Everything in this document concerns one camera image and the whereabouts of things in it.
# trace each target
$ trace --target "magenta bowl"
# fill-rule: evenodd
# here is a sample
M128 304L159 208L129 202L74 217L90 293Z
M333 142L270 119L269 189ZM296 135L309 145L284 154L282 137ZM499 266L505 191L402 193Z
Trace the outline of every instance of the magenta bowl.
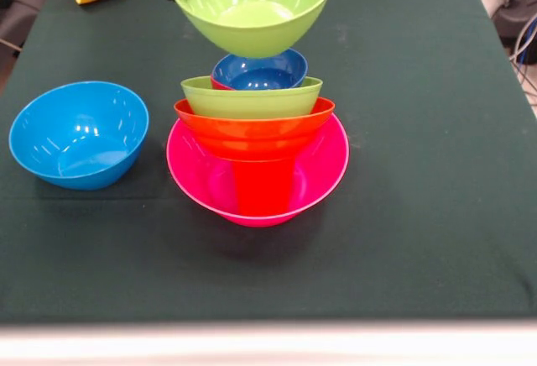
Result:
M289 211L269 217L238 215L232 162L204 150L180 120L169 133L166 155L175 182L193 201L239 225L270 227L287 222L334 191L347 170L349 143L332 114L295 161Z

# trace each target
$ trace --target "lime green bowl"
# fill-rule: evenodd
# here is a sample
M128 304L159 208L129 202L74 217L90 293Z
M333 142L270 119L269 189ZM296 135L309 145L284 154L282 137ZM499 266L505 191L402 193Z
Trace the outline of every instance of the lime green bowl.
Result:
M307 76L300 87L264 91L224 91L212 89L210 76L181 82L192 111L216 118L288 118L311 113L322 80Z
M234 55L278 55L315 22L326 0L175 0L192 24Z

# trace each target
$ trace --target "orange bowl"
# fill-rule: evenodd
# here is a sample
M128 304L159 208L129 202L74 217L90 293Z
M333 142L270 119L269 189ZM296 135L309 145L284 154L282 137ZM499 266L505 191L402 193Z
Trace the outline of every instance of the orange bowl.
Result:
M335 106L318 97L307 116L243 120L197 116L184 99L175 104L175 111L198 143L216 157L259 161L295 157L316 136Z

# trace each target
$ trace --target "small blue bowl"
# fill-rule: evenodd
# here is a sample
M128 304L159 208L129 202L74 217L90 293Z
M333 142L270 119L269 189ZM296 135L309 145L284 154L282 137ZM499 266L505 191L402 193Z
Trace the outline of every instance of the small blue bowl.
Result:
M289 89L302 85L307 72L305 57L288 49L274 57L261 59L226 55L213 69L212 80L238 91Z

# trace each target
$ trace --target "bowl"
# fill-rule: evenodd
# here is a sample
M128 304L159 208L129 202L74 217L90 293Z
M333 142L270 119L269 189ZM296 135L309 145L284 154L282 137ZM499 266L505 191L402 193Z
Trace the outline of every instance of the bowl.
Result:
M175 0L212 43L241 57L280 54L316 21L327 0Z
M194 113L216 118L263 119L310 114L322 80L307 76L300 87L273 91L223 91L213 89L210 76L181 82Z
M221 91L232 91L233 89L229 86L224 85L223 83L220 83L211 75L211 85L213 89L219 89Z
M297 155L315 137L334 107L333 102L319 97L306 116L237 120L198 116L183 99L175 104L175 111L211 154L221 159L254 161Z
M296 158L289 210L265 217L238 213L232 162L200 146L180 119L171 129L166 154L175 182L193 201L239 225L270 227L287 222L336 189L347 169L349 143L345 129L332 114Z
M51 184L96 190L117 181L137 159L149 113L133 91L78 82L37 97L13 121L9 148L27 171Z
M288 89L302 84L308 62L296 50L288 49L269 58L245 58L226 55L211 74L212 87L234 90Z

